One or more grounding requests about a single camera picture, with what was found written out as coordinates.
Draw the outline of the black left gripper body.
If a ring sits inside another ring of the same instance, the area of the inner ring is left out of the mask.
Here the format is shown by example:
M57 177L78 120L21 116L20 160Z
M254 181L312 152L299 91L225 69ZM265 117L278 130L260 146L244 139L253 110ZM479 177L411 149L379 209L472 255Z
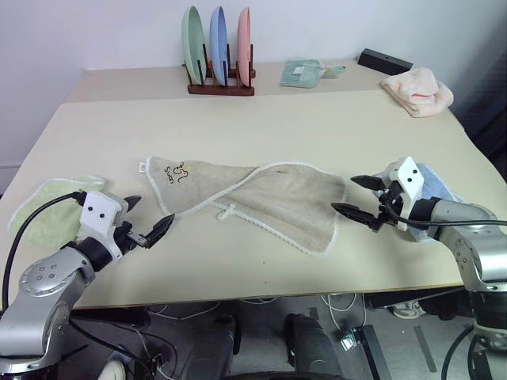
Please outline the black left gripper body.
M136 247L145 249L151 247L146 237L132 232L132 224L127 221L123 221L123 223L114 230L113 239L121 254L127 254Z

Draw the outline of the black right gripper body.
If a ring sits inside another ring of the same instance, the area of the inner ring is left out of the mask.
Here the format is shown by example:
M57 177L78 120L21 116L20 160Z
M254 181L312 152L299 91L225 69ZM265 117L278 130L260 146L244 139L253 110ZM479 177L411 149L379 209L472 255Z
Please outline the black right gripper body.
M379 217L388 225L398 224L398 217L401 216L403 207L402 193L402 186L394 180L379 196Z

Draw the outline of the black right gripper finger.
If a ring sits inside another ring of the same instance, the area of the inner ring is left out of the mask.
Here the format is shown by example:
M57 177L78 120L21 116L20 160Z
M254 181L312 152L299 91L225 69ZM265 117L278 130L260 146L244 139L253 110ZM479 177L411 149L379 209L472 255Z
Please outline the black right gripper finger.
M370 230L378 231L381 224L377 217L366 211L362 211L359 207L348 203L331 203L331 207L342 216L354 222L358 222L367 226Z
M379 177L359 175L352 177L351 181L370 190L384 190L383 180Z

